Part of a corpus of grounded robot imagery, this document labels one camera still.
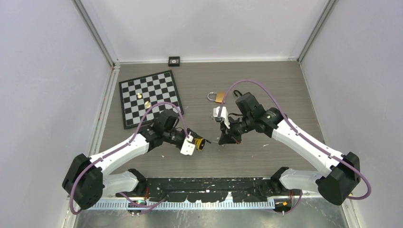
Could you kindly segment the yellow small padlock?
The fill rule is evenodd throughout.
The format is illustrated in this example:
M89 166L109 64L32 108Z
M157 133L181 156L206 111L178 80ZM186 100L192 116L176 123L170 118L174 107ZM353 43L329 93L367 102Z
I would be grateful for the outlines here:
M203 150L206 143L211 144L211 141L209 141L205 138L195 138L194 139L194 145L195 145L196 150L198 150L198 151Z

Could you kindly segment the black Kaijing padlock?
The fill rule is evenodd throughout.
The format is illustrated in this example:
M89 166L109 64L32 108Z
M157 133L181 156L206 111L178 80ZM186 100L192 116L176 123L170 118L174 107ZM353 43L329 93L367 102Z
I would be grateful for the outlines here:
M233 91L233 94L234 94L235 97L237 98L237 99L236 99L236 103L239 103L239 102L241 102L241 101L244 101L244 100L247 99L247 98L249 97L249 95L250 95L249 92L247 92L247 93L242 93L242 92L239 91L239 90L234 90L234 91Z

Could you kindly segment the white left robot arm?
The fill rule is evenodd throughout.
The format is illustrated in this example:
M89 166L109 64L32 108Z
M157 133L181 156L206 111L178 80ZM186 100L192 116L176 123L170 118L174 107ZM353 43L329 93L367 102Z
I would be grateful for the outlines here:
M91 157L84 154L76 156L62 188L81 209L88 209L102 197L117 193L144 196L147 180L138 170L129 169L120 174L113 174L113 171L163 143L175 145L183 155L202 150L205 139L189 128L178 130L179 117L173 110L164 110L151 124L140 127L134 138Z

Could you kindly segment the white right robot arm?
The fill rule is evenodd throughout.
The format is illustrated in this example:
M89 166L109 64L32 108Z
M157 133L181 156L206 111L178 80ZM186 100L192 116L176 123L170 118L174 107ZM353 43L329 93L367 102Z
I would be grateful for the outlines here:
M288 190L307 190L339 206L361 181L357 174L360 161L354 153L342 154L329 148L282 115L279 109L265 109L251 93L242 95L236 105L241 112L236 120L224 106L213 109L212 117L220 123L220 145L240 144L243 134L256 131L291 148L315 168L315 171L279 168L269 179L273 193L283 195Z

